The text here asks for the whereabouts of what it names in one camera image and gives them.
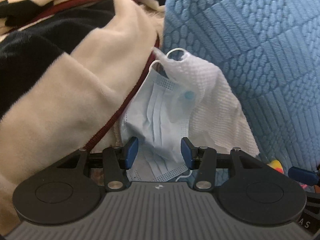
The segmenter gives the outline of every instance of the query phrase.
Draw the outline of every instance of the blue mattress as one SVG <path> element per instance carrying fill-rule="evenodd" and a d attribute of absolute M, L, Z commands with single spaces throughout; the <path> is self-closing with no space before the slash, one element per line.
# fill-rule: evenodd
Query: blue mattress
<path fill-rule="evenodd" d="M 221 68 L 265 163 L 320 164 L 320 0 L 167 0 L 164 52 Z M 220 172 L 218 178 L 226 178 Z"/>

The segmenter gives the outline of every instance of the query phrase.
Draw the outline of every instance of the white textured wipe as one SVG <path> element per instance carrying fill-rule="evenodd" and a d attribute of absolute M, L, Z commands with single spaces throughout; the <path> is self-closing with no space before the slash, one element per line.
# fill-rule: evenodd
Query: white textured wipe
<path fill-rule="evenodd" d="M 189 84 L 196 92 L 189 122 L 189 139 L 194 145 L 220 153 L 230 153 L 237 146 L 252 156 L 259 154 L 241 104 L 220 68 L 186 51 L 180 61 L 169 59 L 156 48 L 154 53 L 170 79 Z"/>

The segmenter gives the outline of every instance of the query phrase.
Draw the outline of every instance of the blue dot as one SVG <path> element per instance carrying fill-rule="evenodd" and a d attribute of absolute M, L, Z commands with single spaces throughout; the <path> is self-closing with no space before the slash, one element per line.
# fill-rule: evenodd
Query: blue dot
<path fill-rule="evenodd" d="M 184 93 L 184 97 L 188 100 L 192 100 L 195 97 L 195 94 L 192 91 L 187 91 Z"/>

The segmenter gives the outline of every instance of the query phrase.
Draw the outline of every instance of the blue textured fabric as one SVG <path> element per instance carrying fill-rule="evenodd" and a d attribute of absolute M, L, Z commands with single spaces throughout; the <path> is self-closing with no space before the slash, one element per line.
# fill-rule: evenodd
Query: blue textured fabric
<path fill-rule="evenodd" d="M 263 162 L 316 169 L 320 0 L 167 0 L 163 50 L 176 47 L 221 68 Z"/>

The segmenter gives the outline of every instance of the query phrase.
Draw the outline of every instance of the white elastic ear loop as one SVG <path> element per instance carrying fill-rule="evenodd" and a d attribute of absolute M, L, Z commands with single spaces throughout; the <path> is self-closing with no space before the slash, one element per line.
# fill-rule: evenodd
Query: white elastic ear loop
<path fill-rule="evenodd" d="M 184 53 L 187 53 L 187 51 L 186 51 L 185 49 L 183 49 L 183 48 L 175 48 L 175 49 L 170 50 L 170 51 L 167 53 L 166 56 L 169 57 L 169 55 L 170 55 L 172 52 L 177 51 L 177 50 L 180 50 L 180 51 L 183 51 Z"/>
<path fill-rule="evenodd" d="M 155 60 L 154 62 L 152 62 L 151 65 L 150 65 L 150 67 L 149 67 L 149 71 L 153 68 L 153 65 L 154 65 L 155 63 L 160 63 L 160 64 L 161 64 L 161 61 L 157 59 L 157 60 Z"/>
<path fill-rule="evenodd" d="M 181 179 L 181 178 L 189 178 L 189 177 L 191 176 L 191 174 L 192 174 L 192 170 L 190 170 L 189 175 L 187 175 L 187 176 L 183 176 L 183 175 L 179 176 L 179 177 L 176 179 L 176 182 L 178 182 L 178 180 Z"/>

